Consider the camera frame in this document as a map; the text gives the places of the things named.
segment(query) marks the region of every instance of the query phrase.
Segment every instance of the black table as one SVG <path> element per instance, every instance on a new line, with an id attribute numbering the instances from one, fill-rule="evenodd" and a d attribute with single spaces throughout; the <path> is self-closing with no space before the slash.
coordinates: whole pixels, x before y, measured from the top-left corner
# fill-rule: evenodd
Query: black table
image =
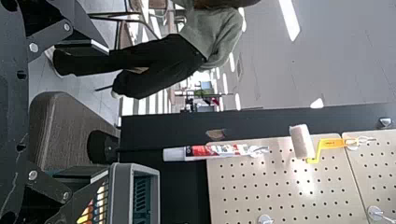
<path id="1" fill-rule="evenodd" d="M 369 131 L 383 117 L 396 118 L 396 104 L 124 117 L 121 160 L 160 170 L 162 223 L 210 223 L 206 162 L 163 162 L 162 148 L 204 145 L 213 129 L 227 129 L 226 141 L 288 136 L 301 123 L 312 134 Z"/>

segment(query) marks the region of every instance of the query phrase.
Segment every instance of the black pants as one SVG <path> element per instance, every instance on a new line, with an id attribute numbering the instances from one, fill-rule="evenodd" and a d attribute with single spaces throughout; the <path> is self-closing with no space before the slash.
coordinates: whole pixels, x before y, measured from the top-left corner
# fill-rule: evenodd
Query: black pants
<path id="1" fill-rule="evenodd" d="M 120 69 L 148 67 L 142 74 L 120 72 L 113 91 L 142 99 L 191 76 L 205 63 L 205 57 L 180 35 L 149 41 L 126 49 L 110 51 L 108 56 L 63 56 L 60 64 L 76 76 L 108 73 Z"/>

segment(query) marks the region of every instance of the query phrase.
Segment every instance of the white pegboard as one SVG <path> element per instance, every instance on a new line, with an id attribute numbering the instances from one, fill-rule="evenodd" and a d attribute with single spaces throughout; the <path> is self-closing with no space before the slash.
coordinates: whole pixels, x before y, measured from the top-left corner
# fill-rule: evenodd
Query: white pegboard
<path id="1" fill-rule="evenodd" d="M 378 206 L 385 216 L 396 218 L 396 130 L 343 134 L 344 138 L 359 136 L 377 139 L 347 152 L 364 207 Z"/>
<path id="2" fill-rule="evenodd" d="M 321 138 L 339 134 L 313 135 Z M 289 137 L 215 143 L 269 146 L 264 157 L 207 161 L 212 223 L 368 223 L 343 148 L 323 149 L 319 164 L 297 160 Z"/>

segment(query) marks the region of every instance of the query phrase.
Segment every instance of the yellow handle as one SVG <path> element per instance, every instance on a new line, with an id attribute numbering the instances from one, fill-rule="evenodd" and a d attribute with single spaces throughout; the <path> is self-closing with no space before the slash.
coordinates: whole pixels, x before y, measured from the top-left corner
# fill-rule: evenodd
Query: yellow handle
<path id="1" fill-rule="evenodd" d="M 331 148 L 339 148 L 339 147 L 345 147 L 346 142 L 342 138 L 324 138 L 320 139 L 319 144 L 318 144 L 318 150 L 317 150 L 317 155 L 314 159 L 308 158 L 306 159 L 306 162 L 309 164 L 316 164 L 320 160 L 320 151 L 322 149 L 331 149 Z"/>

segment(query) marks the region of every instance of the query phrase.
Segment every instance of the gray sweater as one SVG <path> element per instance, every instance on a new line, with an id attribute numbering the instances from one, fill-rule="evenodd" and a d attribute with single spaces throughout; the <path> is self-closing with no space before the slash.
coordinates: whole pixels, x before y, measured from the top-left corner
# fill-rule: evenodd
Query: gray sweater
<path id="1" fill-rule="evenodd" d="M 187 23 L 180 32 L 207 59 L 200 70 L 224 65 L 242 34 L 243 18 L 232 7 L 216 10 L 194 9 L 194 0 L 173 0 L 186 8 Z"/>

